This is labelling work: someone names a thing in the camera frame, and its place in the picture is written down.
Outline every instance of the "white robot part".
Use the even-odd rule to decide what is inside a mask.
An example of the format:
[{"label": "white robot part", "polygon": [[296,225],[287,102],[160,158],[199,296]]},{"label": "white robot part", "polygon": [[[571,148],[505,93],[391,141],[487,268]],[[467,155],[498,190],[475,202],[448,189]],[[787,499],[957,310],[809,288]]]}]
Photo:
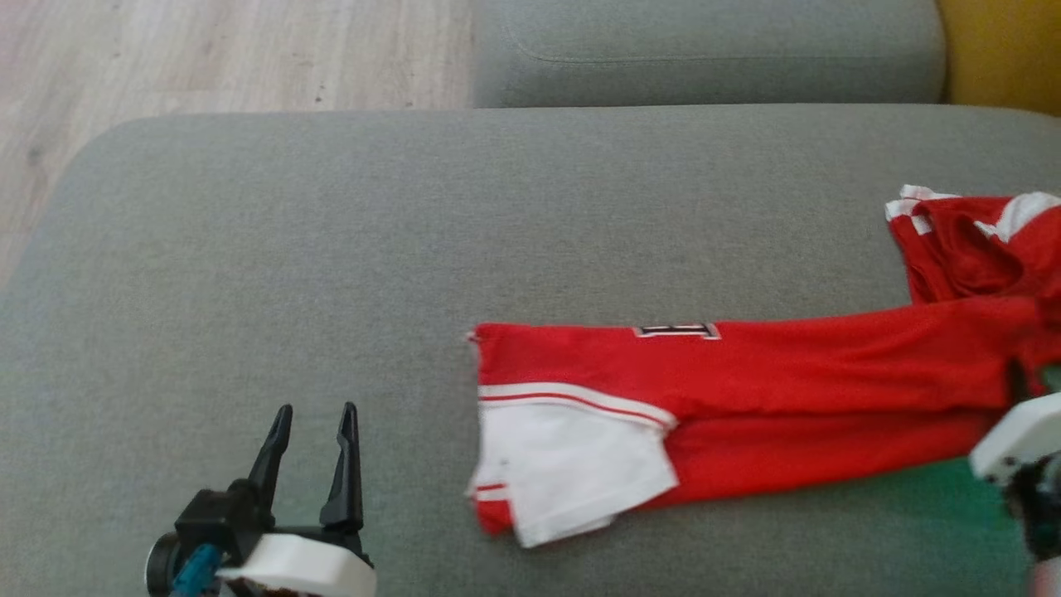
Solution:
[{"label": "white robot part", "polygon": [[376,570],[349,549],[295,534],[262,535],[240,567],[218,570],[222,581],[242,580],[265,591],[320,597],[375,597]]},{"label": "white robot part", "polygon": [[1020,403],[976,444],[973,473],[999,488],[1024,466],[1061,452],[1061,392]]}]

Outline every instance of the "gray couch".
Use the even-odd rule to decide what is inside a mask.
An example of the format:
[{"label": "gray couch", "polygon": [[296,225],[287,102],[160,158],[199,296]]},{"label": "gray couch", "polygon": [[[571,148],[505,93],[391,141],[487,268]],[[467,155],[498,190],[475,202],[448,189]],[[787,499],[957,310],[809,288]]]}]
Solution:
[{"label": "gray couch", "polygon": [[0,294],[0,579],[142,594],[147,548],[295,406],[275,513],[361,411],[381,596],[1014,595],[963,461],[623,516],[524,551],[477,528],[480,321],[779,319],[908,302],[903,182],[1057,191],[1061,124],[933,105],[202,116],[70,166]]},{"label": "gray couch", "polygon": [[934,0],[477,0],[479,107],[936,102]]}]

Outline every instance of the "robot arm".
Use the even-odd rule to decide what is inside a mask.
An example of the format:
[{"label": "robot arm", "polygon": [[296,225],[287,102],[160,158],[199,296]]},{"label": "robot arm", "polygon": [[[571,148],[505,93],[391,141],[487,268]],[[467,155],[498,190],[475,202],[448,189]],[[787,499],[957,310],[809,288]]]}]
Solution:
[{"label": "robot arm", "polygon": [[1034,558],[1032,595],[1061,595],[1061,392],[1013,407],[973,449],[973,473],[1003,492]]},{"label": "robot arm", "polygon": [[277,527],[272,514],[293,409],[284,405],[245,479],[224,492],[199,491],[147,557],[152,597],[316,595],[373,597],[376,572],[362,551],[358,411],[347,403],[338,461],[319,527]]}]

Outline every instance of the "cushion seam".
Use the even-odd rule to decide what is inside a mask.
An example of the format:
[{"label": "cushion seam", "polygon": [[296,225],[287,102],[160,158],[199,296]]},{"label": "cushion seam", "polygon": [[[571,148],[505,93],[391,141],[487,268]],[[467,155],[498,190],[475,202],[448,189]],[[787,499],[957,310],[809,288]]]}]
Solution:
[{"label": "cushion seam", "polygon": [[526,47],[525,43],[520,41],[519,37],[512,31],[509,25],[508,13],[502,8],[501,15],[501,29],[505,32],[505,36],[511,40],[516,49],[524,56],[543,63],[558,63],[558,64],[571,64],[571,65],[615,65],[623,63],[650,63],[650,62],[723,62],[723,60],[827,60],[827,59],[840,59],[840,60],[862,60],[862,59],[883,59],[883,58],[899,58],[920,55],[921,53],[902,53],[902,54],[865,54],[859,56],[851,55],[776,55],[776,56],[709,56],[706,54],[689,54],[689,55],[658,55],[658,56],[623,56],[623,57],[587,57],[587,58],[576,58],[572,56],[551,56],[547,54],[542,54],[535,52]]}]

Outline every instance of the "blue cable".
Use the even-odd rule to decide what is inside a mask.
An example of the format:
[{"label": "blue cable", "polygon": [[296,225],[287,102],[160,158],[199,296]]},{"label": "blue cable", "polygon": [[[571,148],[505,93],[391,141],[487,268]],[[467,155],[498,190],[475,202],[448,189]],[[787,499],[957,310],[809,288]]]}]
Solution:
[{"label": "blue cable", "polygon": [[210,544],[199,545],[173,579],[170,597],[199,597],[213,583],[221,567],[221,550]]}]

